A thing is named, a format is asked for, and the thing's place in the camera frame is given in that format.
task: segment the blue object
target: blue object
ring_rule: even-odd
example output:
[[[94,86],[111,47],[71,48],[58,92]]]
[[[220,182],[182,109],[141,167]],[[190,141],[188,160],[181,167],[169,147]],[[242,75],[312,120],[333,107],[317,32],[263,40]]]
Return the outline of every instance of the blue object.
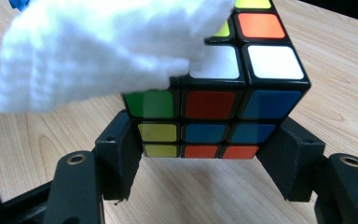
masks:
[[[254,91],[242,115],[246,119],[283,119],[300,97],[300,91]]]
[[[23,11],[28,7],[30,0],[9,0],[8,2],[12,8],[17,8],[19,11]]]
[[[225,138],[224,124],[190,124],[186,127],[188,143],[219,143]]]
[[[272,124],[240,124],[234,128],[230,142],[234,144],[257,144],[266,141],[275,125]]]

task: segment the tabletop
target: tabletop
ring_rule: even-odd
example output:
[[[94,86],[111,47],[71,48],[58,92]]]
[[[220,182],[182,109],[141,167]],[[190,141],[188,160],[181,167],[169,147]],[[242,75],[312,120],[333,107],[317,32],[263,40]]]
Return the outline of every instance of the tabletop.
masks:
[[[295,0],[275,0],[312,88],[290,117],[326,143],[325,155],[358,157],[358,20]],[[0,1],[0,43],[19,12]],[[3,201],[54,176],[67,153],[94,141],[124,105],[118,95],[47,114],[0,114]],[[128,201],[104,202],[107,223],[315,223],[309,203],[286,202],[257,159],[142,158]]]

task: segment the rubik's cube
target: rubik's cube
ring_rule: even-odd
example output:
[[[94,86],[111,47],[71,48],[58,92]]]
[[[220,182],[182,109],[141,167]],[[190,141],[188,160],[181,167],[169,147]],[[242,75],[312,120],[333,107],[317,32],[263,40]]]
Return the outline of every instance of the rubik's cube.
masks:
[[[251,159],[310,88],[269,0],[238,0],[165,91],[123,95],[147,157]]]

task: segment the wooden table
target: wooden table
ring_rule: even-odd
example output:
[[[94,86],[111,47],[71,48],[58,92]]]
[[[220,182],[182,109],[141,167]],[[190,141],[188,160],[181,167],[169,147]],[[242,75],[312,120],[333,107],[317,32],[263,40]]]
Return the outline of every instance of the wooden table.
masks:
[[[312,82],[290,116],[326,142],[326,155],[358,156],[358,20],[274,2]],[[16,14],[0,1],[0,42]],[[3,200],[51,180],[63,155],[92,149],[121,109],[111,95],[43,115],[0,114]],[[315,223],[314,200],[286,202],[258,160],[143,158],[130,200],[104,205],[107,223]]]

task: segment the white towel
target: white towel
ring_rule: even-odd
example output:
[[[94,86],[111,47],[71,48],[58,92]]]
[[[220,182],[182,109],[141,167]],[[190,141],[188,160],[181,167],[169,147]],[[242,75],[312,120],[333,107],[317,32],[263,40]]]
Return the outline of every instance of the white towel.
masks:
[[[48,112],[109,93],[166,89],[203,55],[235,0],[37,0],[0,51],[0,111]]]

